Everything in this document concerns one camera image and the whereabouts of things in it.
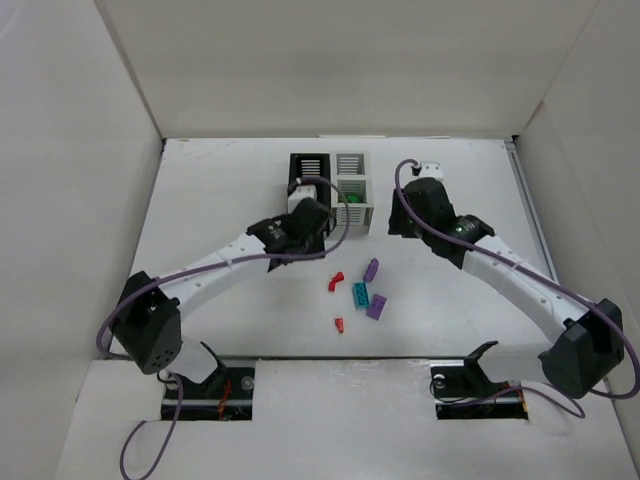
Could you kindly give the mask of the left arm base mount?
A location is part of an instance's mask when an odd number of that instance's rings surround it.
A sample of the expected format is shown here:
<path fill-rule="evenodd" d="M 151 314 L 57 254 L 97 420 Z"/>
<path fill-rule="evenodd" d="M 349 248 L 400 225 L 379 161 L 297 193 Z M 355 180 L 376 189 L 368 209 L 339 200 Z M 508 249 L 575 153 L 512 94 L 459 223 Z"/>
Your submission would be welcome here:
<path fill-rule="evenodd" d="M 160 415 L 184 421 L 248 421 L 253 413 L 253 360 L 224 362 L 206 343 L 184 341 L 168 371 Z"/>

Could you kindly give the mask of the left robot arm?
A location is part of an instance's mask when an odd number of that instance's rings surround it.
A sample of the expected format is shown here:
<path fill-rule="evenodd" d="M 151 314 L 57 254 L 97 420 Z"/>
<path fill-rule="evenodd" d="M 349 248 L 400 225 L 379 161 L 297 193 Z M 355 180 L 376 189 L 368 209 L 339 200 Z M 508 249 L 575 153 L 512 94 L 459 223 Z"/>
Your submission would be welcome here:
<path fill-rule="evenodd" d="M 145 271 L 132 275 L 115 318 L 109 321 L 112 335 L 145 375 L 165 370 L 195 385 L 215 383 L 221 363 L 204 343 L 183 335 L 182 321 L 241 282 L 301 257 L 324 257 L 330 220 L 325 205 L 305 198 L 291 213 L 257 222 L 226 246 L 175 273 L 163 278 L 152 278 Z"/>

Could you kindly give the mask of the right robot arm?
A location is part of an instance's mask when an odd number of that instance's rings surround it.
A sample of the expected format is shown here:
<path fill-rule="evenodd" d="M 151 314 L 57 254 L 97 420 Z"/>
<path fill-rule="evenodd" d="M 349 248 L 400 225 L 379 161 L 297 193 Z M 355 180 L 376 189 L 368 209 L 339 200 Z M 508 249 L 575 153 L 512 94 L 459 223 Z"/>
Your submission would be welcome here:
<path fill-rule="evenodd" d="M 469 395 L 511 381 L 546 383 L 581 399 L 624 359 L 622 315 L 608 299 L 594 303 L 555 283 L 516 254 L 479 217 L 459 215 L 439 178 L 397 184 L 388 232 L 421 240 L 431 252 L 494 289 L 542 332 L 542 343 L 489 340 L 456 373 Z"/>

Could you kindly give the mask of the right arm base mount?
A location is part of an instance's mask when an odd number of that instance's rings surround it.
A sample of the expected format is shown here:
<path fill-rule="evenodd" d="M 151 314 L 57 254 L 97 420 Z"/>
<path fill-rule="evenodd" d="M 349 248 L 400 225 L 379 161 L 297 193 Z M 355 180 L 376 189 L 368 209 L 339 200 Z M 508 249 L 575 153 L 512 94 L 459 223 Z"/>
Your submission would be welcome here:
<path fill-rule="evenodd" d="M 481 356 L 497 344 L 497 341 L 485 342 L 465 357 L 430 363 L 429 391 L 438 420 L 529 419 L 520 391 L 487 400 L 488 396 L 511 386 L 509 382 L 490 381 L 478 364 Z"/>

